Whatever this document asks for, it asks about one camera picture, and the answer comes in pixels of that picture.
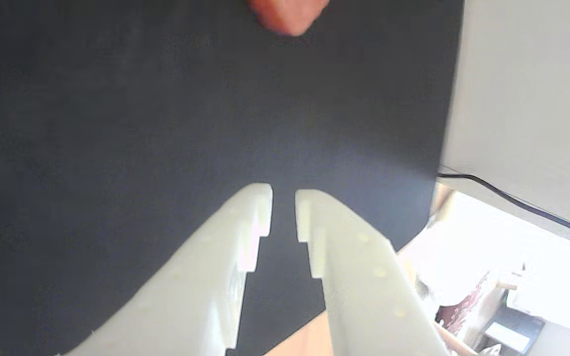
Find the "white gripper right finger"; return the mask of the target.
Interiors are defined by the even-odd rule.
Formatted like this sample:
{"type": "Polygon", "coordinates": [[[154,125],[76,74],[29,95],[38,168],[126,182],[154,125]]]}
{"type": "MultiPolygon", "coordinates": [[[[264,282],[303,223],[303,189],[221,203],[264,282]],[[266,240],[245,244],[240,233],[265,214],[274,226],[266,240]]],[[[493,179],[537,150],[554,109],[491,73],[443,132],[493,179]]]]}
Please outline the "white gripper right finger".
{"type": "Polygon", "coordinates": [[[448,355],[386,236],[316,189],[296,191],[295,217],[335,356],[448,355]]]}

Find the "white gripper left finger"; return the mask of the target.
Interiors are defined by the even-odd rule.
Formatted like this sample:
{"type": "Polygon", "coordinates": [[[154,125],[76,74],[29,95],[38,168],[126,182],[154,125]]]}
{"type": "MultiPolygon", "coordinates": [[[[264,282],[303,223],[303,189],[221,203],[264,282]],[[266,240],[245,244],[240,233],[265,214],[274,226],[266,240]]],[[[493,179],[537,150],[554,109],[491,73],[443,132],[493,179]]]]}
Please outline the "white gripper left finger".
{"type": "Polygon", "coordinates": [[[224,356],[235,349],[246,277],[271,231],[272,188],[231,196],[71,356],[224,356]]]}

